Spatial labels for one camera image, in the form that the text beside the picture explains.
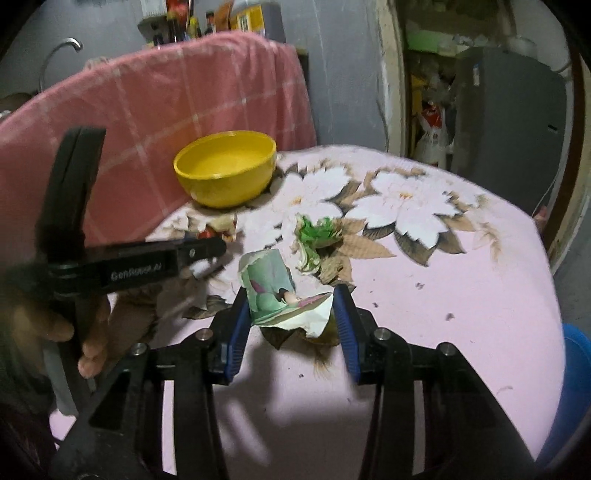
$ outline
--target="yellow bowl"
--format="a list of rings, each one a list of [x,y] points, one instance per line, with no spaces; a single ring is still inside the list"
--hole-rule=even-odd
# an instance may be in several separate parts
[[[174,158],[174,171],[197,203],[228,208],[261,194],[275,170],[277,145],[268,135],[233,131],[200,138]]]

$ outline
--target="gray appliance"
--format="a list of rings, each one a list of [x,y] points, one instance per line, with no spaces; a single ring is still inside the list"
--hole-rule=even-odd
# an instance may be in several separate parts
[[[532,214],[556,176],[564,137],[563,78],[501,48],[470,48],[456,64],[451,171]]]

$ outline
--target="cable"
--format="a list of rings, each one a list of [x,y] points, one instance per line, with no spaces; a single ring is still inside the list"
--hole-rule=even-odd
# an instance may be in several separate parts
[[[538,207],[544,201],[546,195],[548,195],[548,192],[550,191],[550,189],[552,188],[552,186],[555,184],[556,179],[558,178],[558,174],[559,173],[560,173],[560,171],[556,172],[556,175],[554,175],[554,179],[552,180],[552,182],[550,183],[550,185],[548,186],[548,188],[546,189],[546,191],[542,195],[542,198],[540,199],[540,201],[538,202],[538,204],[535,206],[534,211],[531,213],[531,216],[534,216],[535,213],[538,211]]]

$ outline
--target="faucet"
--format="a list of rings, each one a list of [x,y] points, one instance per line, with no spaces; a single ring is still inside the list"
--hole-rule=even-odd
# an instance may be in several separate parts
[[[84,48],[82,46],[82,43],[80,43],[75,38],[64,38],[63,40],[61,40],[53,48],[53,50],[51,50],[49,52],[49,55],[47,57],[45,57],[45,60],[43,61],[43,65],[41,65],[41,73],[39,74],[39,93],[41,93],[43,90],[45,90],[45,82],[43,79],[45,77],[45,71],[47,70],[47,65],[49,64],[51,57],[53,57],[53,54],[55,52],[57,52],[60,48],[65,47],[67,45],[71,45],[72,47],[74,47],[74,50],[76,50],[76,51],[80,51]]]

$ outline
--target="pink towel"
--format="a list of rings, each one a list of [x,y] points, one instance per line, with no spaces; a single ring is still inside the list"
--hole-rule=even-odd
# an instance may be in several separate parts
[[[31,258],[57,147],[77,125],[107,129],[85,217],[90,245],[142,239],[187,202],[172,162],[200,137],[256,130],[280,151],[316,144],[295,48],[255,34],[210,35],[80,72],[0,124],[1,263]]]

